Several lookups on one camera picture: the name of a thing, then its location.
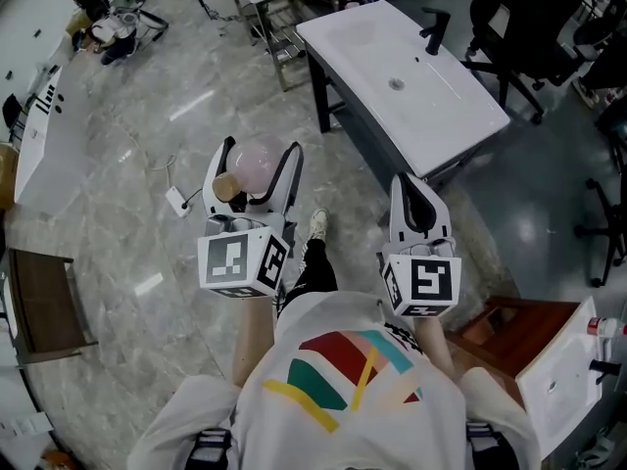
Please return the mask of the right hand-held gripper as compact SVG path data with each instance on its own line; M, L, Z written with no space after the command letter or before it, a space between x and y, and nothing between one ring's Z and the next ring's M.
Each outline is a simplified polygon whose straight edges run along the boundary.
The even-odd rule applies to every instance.
M392 312L439 317L458 304L461 259L445 202L423 180L401 172L391 184L390 241L381 252L381 277ZM412 235L429 243L403 242Z

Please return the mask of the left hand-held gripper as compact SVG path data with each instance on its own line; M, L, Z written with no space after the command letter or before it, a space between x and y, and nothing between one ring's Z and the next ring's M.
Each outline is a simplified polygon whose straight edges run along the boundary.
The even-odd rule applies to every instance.
M266 192L235 212L214 194L214 179L226 171L235 145L228 136L211 159L202 189L208 215L198 239L200 287L231 299L277 298L282 275L293 256L296 224L288 219L295 204L304 164L302 146L293 142L283 153Z

